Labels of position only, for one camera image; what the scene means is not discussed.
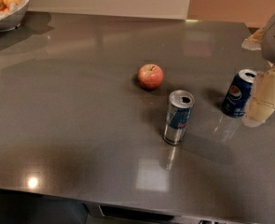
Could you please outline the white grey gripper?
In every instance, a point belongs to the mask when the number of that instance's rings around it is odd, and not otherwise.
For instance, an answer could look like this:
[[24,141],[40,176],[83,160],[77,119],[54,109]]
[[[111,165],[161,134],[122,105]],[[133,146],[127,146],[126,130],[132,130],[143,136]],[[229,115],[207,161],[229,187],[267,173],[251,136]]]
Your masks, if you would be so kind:
[[[265,28],[257,29],[241,44],[243,49],[261,50],[265,60],[275,63],[275,13]],[[242,123],[247,127],[258,127],[275,112],[275,65],[266,72],[258,72],[245,106]]]

